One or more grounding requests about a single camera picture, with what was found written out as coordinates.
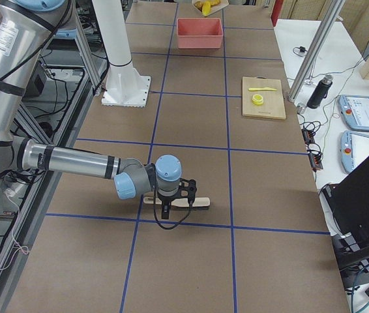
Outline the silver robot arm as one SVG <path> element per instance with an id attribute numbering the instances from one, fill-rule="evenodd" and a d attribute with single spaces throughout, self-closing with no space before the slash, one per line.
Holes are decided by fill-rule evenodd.
<path id="1" fill-rule="evenodd" d="M 61 31 L 76 30 L 86 73 L 98 89 L 104 79 L 97 70 L 81 28 L 74 1 L 0 1 L 0 176 L 10 171 L 55 171 L 111 179 L 122 200 L 153 193 L 161 204 L 156 219 L 168 219 L 178 200 L 193 209 L 196 182 L 182 176 L 179 159 L 161 156 L 142 164 L 135 158 L 117 158 L 55 146 L 35 117 L 23 105 L 34 83 L 38 59 Z"/>

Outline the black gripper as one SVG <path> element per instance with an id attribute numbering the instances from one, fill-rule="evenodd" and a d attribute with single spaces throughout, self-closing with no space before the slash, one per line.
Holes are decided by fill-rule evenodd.
<path id="1" fill-rule="evenodd" d="M 160 183 L 157 186 L 156 194 L 161 201 L 161 218 L 168 219 L 174 200 L 185 199 L 187 201 L 188 212 L 191 212 L 196 199 L 196 181 L 194 179 L 179 178 L 176 181 L 167 182 L 158 179 Z"/>

